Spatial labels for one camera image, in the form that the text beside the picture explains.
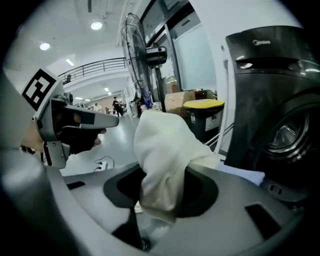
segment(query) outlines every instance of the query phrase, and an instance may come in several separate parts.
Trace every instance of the trash bin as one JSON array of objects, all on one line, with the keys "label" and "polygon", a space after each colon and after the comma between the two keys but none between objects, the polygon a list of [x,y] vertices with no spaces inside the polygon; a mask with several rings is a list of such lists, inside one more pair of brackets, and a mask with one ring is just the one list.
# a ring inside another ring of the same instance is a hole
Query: trash bin
[{"label": "trash bin", "polygon": [[218,134],[225,102],[216,99],[198,99],[184,103],[187,124],[195,137],[206,143]]}]

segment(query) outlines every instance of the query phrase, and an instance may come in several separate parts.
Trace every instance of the railing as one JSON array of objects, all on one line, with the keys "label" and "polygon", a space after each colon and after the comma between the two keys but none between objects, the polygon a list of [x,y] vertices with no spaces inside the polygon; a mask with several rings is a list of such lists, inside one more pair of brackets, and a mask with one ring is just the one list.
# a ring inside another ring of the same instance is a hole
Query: railing
[{"label": "railing", "polygon": [[65,85],[74,80],[84,78],[96,73],[125,68],[125,58],[109,58],[76,67],[60,74],[59,77],[62,79],[62,83]]},{"label": "railing", "polygon": [[[235,122],[233,122],[232,124],[230,124],[223,133],[223,136],[226,135],[228,132],[231,131],[231,129],[235,126]],[[209,141],[207,141],[206,143],[204,143],[204,145],[208,145],[209,147],[212,147],[213,145],[217,144],[218,142],[218,137],[219,137],[218,133],[216,136],[214,136],[212,139],[210,139]]]}]

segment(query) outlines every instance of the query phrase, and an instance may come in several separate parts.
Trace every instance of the person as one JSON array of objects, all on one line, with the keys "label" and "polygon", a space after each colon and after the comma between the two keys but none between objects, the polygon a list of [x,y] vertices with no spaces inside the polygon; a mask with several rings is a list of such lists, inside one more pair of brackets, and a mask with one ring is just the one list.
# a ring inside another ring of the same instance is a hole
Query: person
[{"label": "person", "polygon": [[66,76],[65,81],[62,82],[62,84],[63,84],[63,85],[66,85],[66,84],[68,84],[68,83],[70,83],[70,82],[71,82],[71,74],[68,74],[68,75]]},{"label": "person", "polygon": [[102,106],[98,105],[98,103],[95,103],[93,106],[94,111],[102,112]]},{"label": "person", "polygon": [[124,112],[123,112],[123,109],[122,109],[122,107],[121,107],[121,105],[120,105],[120,102],[117,101],[117,96],[114,96],[114,97],[113,97],[113,104],[112,104],[112,106],[115,108],[118,117],[119,117],[119,114],[120,114],[121,116],[124,115]]}]

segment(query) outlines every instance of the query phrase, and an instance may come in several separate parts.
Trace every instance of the cardboard box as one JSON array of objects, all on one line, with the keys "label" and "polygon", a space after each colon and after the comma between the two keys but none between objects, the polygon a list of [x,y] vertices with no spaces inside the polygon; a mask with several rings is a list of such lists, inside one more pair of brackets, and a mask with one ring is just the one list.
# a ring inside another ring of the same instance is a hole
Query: cardboard box
[{"label": "cardboard box", "polygon": [[184,103],[195,100],[195,92],[181,91],[176,93],[168,93],[165,95],[165,110],[167,113],[176,114],[186,120],[188,117]]},{"label": "cardboard box", "polygon": [[195,92],[193,90],[168,93],[165,95],[164,99],[165,110],[168,111],[183,107],[185,102],[193,101],[195,99]]}]

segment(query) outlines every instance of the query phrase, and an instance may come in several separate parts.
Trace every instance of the window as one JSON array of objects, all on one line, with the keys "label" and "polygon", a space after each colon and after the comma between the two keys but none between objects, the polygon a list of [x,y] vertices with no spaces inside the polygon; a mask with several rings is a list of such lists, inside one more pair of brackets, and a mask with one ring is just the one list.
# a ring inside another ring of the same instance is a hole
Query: window
[{"label": "window", "polygon": [[156,76],[155,76],[155,72],[154,69],[151,69],[149,67],[149,75],[150,75],[150,82],[152,85],[152,96],[153,96],[153,101],[158,102],[159,99],[159,93],[158,93],[158,87],[157,87],[157,82],[156,82]]},{"label": "window", "polygon": [[176,7],[179,3],[188,2],[187,0],[163,0],[165,6],[167,7],[168,11],[170,12],[174,7]]},{"label": "window", "polygon": [[173,44],[182,89],[184,91],[193,89],[216,90],[215,64],[202,24],[198,24],[174,39]]},{"label": "window", "polygon": [[177,88],[177,78],[174,72],[173,54],[169,46],[169,41],[166,35],[164,35],[157,44],[159,46],[164,46],[167,52],[166,63],[160,66],[160,72],[163,83],[164,95],[172,94],[178,92]]},{"label": "window", "polygon": [[156,27],[165,18],[160,3],[155,1],[142,20],[145,41],[149,41]]},{"label": "window", "polygon": [[196,25],[200,24],[200,19],[196,12],[194,11],[181,21],[179,21],[171,30],[171,36],[173,39],[177,39],[182,34],[187,32],[188,30],[192,29]]}]

